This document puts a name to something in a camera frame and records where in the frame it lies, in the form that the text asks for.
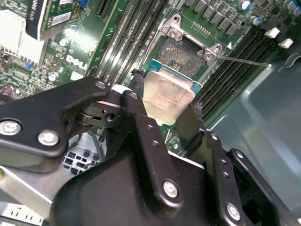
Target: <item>screw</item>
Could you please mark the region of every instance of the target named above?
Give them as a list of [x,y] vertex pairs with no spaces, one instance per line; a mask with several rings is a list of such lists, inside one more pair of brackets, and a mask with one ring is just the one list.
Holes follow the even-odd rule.
[[105,84],[101,81],[98,81],[97,83],[95,83],[95,85],[98,87],[98,88],[101,88],[101,89],[104,89],[105,88]]
[[7,120],[0,122],[0,134],[3,135],[16,135],[21,131],[21,128],[21,125],[15,121]]
[[58,135],[51,130],[43,131],[38,135],[38,141],[46,146],[54,146],[58,143],[59,140],[60,139]]
[[241,158],[241,159],[244,158],[243,155],[242,155],[240,152],[236,152],[236,154],[237,154],[237,156],[238,156],[239,158]]
[[233,206],[231,203],[227,204],[227,211],[230,214],[230,216],[234,219],[239,221],[240,220],[240,214],[235,206]]
[[206,55],[206,59],[210,60],[211,59],[211,55],[210,54]]
[[171,197],[171,198],[175,198],[178,196],[178,189],[175,186],[175,184],[169,180],[164,181],[163,183],[163,189],[165,191],[165,193]]
[[137,94],[135,94],[135,93],[130,93],[130,96],[134,99],[138,99]]
[[218,140],[218,137],[214,133],[212,133],[211,136],[214,140]]

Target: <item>aluminum heatsink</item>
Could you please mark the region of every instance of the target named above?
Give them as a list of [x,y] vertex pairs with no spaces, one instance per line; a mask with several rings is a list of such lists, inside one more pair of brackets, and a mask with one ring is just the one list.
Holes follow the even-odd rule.
[[37,41],[26,34],[26,19],[6,9],[0,11],[0,50],[26,62],[40,65],[47,41]]

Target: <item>capacitor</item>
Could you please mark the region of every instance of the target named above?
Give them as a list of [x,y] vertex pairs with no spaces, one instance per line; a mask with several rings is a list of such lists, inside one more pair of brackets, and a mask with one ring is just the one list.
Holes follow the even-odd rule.
[[255,26],[258,26],[261,23],[261,19],[259,17],[256,17],[256,16],[252,16],[250,18],[250,22],[251,22],[251,24],[253,24]]
[[301,7],[298,6],[297,8],[295,8],[294,10],[290,11],[290,14],[292,16],[300,16],[301,15]]
[[283,3],[283,8],[288,10],[294,10],[298,6],[298,2],[296,0],[286,0]]
[[1,91],[1,94],[8,96],[9,94],[11,94],[14,91],[14,87],[12,86],[8,86],[6,87],[4,90]]
[[58,73],[56,73],[56,72],[49,73],[48,79],[49,79],[49,81],[57,80],[58,79]]
[[251,2],[246,0],[240,1],[238,4],[238,8],[240,10],[248,10],[250,6],[251,6]]
[[64,47],[68,44],[68,40],[67,39],[62,39],[62,40],[59,41],[59,44]]

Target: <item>blue connector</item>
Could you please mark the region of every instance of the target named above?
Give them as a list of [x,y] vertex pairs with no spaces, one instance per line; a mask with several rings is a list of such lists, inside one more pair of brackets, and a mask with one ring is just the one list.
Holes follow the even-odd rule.
[[79,6],[85,8],[88,5],[89,0],[80,0]]
[[32,69],[33,65],[34,65],[34,62],[27,63],[26,64],[26,69]]

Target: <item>black connector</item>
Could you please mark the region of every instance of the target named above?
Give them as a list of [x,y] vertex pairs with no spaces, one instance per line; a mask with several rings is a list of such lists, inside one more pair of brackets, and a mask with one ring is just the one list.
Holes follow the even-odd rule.
[[112,2],[112,0],[101,0],[96,11],[96,16],[104,19],[107,16],[109,7]]

